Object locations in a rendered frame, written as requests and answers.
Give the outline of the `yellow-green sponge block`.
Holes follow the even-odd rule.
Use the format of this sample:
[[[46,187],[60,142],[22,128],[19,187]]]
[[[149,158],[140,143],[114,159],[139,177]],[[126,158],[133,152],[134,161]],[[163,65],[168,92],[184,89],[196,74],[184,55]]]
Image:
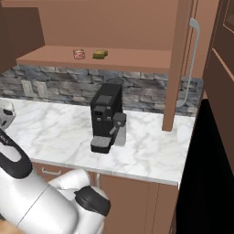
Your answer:
[[[107,55],[108,55],[108,51],[107,50],[105,50],[105,49],[98,49],[98,50],[96,50],[93,53],[92,57],[94,59],[104,59]]]

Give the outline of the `brown tall cabinet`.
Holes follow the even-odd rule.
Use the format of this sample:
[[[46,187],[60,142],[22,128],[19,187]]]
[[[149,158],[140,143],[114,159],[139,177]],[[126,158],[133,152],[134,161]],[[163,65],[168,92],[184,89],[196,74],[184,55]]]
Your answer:
[[[234,0],[219,0],[203,80],[234,175]]]

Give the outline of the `black coffee machine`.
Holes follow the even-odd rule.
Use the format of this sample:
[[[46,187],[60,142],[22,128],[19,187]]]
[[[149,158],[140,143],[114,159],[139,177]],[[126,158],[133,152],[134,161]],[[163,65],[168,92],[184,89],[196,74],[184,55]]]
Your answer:
[[[126,114],[122,110],[122,85],[104,83],[90,102],[93,138],[90,149],[107,154],[113,145],[125,146]]]

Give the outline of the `pink glass jar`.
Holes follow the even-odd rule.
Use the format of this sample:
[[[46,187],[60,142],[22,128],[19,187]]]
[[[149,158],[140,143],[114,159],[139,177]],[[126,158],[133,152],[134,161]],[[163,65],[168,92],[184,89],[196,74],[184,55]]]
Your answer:
[[[74,59],[85,59],[85,52],[83,49],[74,49],[73,50]]]

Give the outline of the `brown drawer front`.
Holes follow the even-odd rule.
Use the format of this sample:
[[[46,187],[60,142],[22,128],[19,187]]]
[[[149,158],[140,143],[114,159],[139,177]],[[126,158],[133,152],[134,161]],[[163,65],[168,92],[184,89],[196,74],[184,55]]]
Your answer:
[[[37,173],[42,176],[47,182],[67,173],[68,171],[71,171],[71,168],[56,165],[47,165],[35,162],[33,162],[32,165],[36,169]]]

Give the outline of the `brown base cupboard door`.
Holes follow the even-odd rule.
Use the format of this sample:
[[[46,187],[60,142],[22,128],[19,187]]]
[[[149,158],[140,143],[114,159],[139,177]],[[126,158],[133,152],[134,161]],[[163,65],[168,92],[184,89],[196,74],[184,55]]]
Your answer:
[[[112,204],[103,234],[152,234],[158,184],[101,175],[100,186]]]

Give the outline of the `grey wall socket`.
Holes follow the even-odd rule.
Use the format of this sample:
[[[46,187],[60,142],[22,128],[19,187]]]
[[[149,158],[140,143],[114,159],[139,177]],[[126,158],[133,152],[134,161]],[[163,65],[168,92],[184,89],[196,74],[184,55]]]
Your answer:
[[[22,80],[21,83],[22,83],[25,95],[27,97],[33,97],[34,96],[34,92],[33,92],[33,88],[32,88],[31,82],[29,80]]]
[[[48,97],[47,84],[45,82],[38,81],[37,82],[37,91],[40,98]]]

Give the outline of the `brown wall cabinet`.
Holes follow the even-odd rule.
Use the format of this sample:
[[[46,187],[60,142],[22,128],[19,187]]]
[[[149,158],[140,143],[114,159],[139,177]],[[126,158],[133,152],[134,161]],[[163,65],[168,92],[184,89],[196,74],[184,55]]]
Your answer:
[[[20,65],[166,73],[170,68],[178,0],[43,1],[45,45]],[[74,59],[83,49],[85,59]],[[93,53],[105,49],[104,59]]]

